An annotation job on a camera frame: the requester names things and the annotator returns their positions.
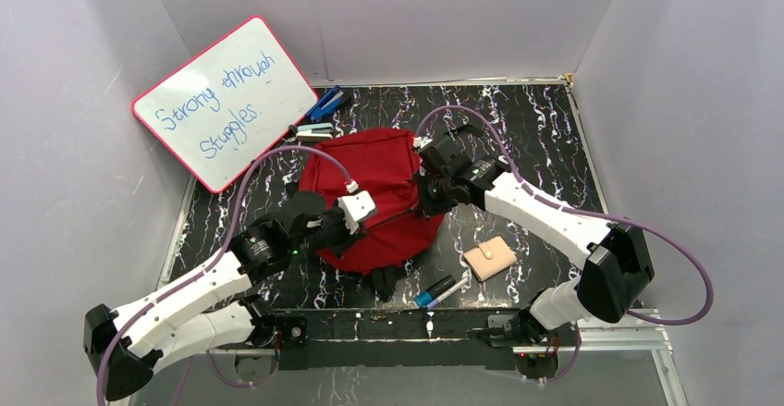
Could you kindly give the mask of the red student backpack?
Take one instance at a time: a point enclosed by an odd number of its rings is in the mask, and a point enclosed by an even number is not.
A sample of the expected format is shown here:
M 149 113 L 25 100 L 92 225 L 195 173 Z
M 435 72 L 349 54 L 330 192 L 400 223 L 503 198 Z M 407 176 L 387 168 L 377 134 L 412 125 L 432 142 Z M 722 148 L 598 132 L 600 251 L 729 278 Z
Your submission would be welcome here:
M 316 145 L 370 193 L 377 213 L 350 245 L 343 223 L 336 233 L 308 238 L 307 245 L 335 269 L 368 277 L 381 301 L 391 299 L 404 264 L 433 245 L 444 220 L 442 215 L 426 218 L 417 212 L 413 176 L 420 158 L 412 150 L 413 139 L 409 130 L 375 128 Z

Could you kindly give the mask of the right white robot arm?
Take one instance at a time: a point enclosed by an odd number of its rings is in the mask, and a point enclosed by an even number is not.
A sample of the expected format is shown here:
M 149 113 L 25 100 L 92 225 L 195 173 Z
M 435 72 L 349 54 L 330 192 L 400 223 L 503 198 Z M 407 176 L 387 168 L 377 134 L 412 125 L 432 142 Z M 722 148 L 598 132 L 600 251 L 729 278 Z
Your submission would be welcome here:
M 570 206 L 522 184 L 501 155 L 470 158 L 458 142 L 468 134 L 469 129 L 459 129 L 454 136 L 414 139 L 412 149 L 421 159 L 412 176 L 420 214 L 431 217 L 459 204 L 473 205 L 526 228 L 581 272 L 539 291 L 505 323 L 490 323 L 486 340 L 495 346 L 543 345 L 559 327 L 580 319 L 617 323 L 655 275 L 642 230 L 573 214 Z

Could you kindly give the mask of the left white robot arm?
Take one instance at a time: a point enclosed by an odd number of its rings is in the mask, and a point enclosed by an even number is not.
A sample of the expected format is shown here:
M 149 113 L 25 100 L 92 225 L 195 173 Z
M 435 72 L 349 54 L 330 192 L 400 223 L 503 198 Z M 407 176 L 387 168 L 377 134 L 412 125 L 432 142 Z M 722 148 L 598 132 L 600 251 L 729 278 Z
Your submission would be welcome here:
M 257 218 L 225 250 L 159 290 L 128 304 L 99 304 L 85 315 L 83 348 L 97 377 L 100 404 L 139 391 L 172 363 L 229 344 L 267 347 L 289 338 L 280 320 L 249 290 L 317 249 L 344 252 L 376 213 L 368 191 L 332 205 L 302 191 Z

